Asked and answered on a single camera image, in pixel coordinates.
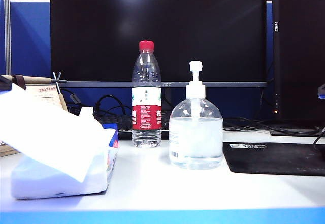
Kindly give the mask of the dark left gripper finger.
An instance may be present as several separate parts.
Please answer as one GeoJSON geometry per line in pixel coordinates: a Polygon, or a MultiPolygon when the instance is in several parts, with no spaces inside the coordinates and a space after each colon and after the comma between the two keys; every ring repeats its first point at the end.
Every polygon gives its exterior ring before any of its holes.
{"type": "Polygon", "coordinates": [[[12,81],[0,75],[0,92],[7,92],[12,90],[12,81]]]}

